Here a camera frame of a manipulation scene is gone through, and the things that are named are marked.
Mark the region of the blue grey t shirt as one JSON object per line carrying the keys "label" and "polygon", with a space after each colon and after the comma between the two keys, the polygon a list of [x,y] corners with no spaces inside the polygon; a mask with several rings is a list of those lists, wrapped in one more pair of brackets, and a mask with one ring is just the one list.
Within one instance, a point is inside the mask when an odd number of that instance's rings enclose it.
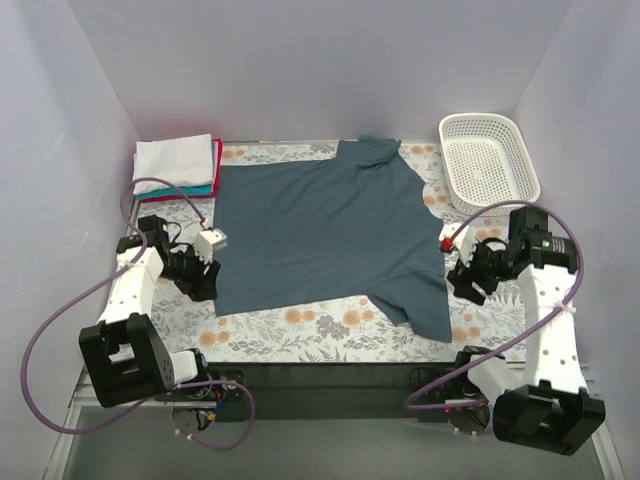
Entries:
{"label": "blue grey t shirt", "polygon": [[442,222],[399,150],[397,140],[364,137],[326,160],[224,166],[216,312],[364,295],[393,323],[450,342]]}

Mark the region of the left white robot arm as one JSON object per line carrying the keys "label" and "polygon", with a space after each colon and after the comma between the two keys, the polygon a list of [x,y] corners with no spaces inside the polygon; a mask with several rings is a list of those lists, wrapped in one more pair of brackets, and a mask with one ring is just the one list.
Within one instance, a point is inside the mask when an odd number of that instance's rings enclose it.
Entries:
{"label": "left white robot arm", "polygon": [[96,397],[106,408],[164,395],[177,386],[193,400],[212,390],[204,355],[197,348],[169,352],[151,316],[160,279],[173,282],[194,302],[217,298],[220,264],[214,254],[227,237],[219,229],[204,229],[177,251],[168,225],[157,215],[141,217],[138,231],[119,240],[117,265],[125,272],[112,282],[97,323],[79,334]]}

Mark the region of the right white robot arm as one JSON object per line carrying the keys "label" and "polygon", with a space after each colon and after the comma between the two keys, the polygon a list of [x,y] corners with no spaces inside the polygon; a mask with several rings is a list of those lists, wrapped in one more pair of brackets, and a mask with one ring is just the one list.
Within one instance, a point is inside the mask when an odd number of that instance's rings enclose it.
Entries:
{"label": "right white robot arm", "polygon": [[498,440],[573,455],[606,417],[604,402],[588,392],[577,355],[569,297],[579,278],[576,243],[554,235],[547,213],[530,206],[510,213],[506,240],[479,240],[468,227],[450,224],[439,241],[442,251],[459,255],[447,275],[455,297],[482,305],[500,283],[515,281],[525,326],[536,330],[525,341],[523,376],[510,371],[503,355],[466,346],[456,356],[454,389],[486,399]]}

